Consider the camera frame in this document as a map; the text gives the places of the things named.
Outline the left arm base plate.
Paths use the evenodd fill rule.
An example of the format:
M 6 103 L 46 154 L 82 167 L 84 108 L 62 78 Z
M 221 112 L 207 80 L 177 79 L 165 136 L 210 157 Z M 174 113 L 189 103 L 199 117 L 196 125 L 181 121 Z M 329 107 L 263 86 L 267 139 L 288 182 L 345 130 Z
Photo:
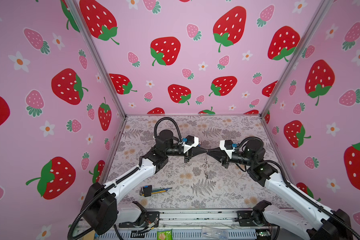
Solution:
M 154 224 L 153 227 L 159 226 L 160 212 L 146 212 L 141 213 L 135 222 L 119 223 L 119 228 L 145 228 L 150 224 Z

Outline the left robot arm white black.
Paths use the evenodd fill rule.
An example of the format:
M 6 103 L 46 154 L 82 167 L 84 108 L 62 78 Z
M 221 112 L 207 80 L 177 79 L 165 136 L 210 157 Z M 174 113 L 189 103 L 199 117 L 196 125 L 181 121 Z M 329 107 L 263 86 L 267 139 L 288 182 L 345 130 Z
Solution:
M 182 156 L 188 163 L 191 158 L 207 153 L 200 147 L 197 137 L 183 138 L 178 124 L 170 117 L 156 122 L 154 139 L 155 145 L 140 156 L 138 165 L 103 185 L 91 185 L 84 205 L 68 231 L 69 240 L 78 240 L 92 231 L 102 235 L 111 229 L 121 214 L 119 202 L 145 179 L 157 174 L 170 156 Z

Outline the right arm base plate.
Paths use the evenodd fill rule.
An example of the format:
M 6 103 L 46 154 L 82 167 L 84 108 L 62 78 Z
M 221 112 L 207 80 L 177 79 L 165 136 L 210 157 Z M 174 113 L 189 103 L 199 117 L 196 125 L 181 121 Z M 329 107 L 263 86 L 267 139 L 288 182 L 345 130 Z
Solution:
M 240 210 L 237 211 L 236 222 L 240 227 L 274 227 L 274 224 L 270 224 L 266 219 L 262 211 L 260 210 Z

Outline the green packet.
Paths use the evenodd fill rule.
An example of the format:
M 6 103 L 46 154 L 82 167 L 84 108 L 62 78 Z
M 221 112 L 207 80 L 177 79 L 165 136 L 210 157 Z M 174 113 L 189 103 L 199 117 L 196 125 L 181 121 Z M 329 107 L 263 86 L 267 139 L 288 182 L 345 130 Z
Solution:
M 173 240 L 173 231 L 158 231 L 157 232 L 157 240 Z

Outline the clear plastic bag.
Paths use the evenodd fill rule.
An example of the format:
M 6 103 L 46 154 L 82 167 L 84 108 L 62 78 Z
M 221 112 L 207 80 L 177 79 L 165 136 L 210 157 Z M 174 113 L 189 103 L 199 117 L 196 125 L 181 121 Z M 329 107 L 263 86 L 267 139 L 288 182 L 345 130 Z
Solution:
M 228 240 L 229 233 L 222 229 L 202 227 L 202 237 L 213 240 Z

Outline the aluminium rail frame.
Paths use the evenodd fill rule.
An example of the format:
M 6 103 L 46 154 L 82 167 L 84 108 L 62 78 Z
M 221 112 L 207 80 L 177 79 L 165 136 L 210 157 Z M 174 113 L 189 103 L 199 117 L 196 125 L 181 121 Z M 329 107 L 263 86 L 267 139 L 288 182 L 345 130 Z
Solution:
M 289 213 L 298 218 L 301 215 L 293 209 L 280 210 L 283 214 Z M 250 209 L 147 209 L 145 212 L 160 212 L 159 226 L 150 224 L 145 228 L 119 228 L 119 223 L 132 222 L 129 217 L 118 217 L 116 226 L 106 233 L 98 235 L 97 240 L 155 240 L 158 231 L 173 231 L 174 240 L 212 240 L 202 237 L 202 227 L 211 227 L 226 230 L 228 240 L 304 240 L 299 236 L 281 228 L 274 227 L 240 227 L 235 221 L 237 211 Z

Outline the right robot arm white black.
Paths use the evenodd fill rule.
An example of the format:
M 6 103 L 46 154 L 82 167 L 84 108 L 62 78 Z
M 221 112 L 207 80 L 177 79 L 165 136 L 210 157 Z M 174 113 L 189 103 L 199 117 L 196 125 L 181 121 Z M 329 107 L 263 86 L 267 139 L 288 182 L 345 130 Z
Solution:
M 264 160 L 265 152 L 263 141 L 257 137 L 245 138 L 239 144 L 222 140 L 219 147 L 207 150 L 207 154 L 225 168 L 230 164 L 245 166 L 252 180 L 278 195 L 301 215 L 298 218 L 283 214 L 267 204 L 258 208 L 258 214 L 266 222 L 304 240 L 360 240 L 360 234 L 351 227 L 348 214 L 332 210 L 291 184 L 278 163 Z

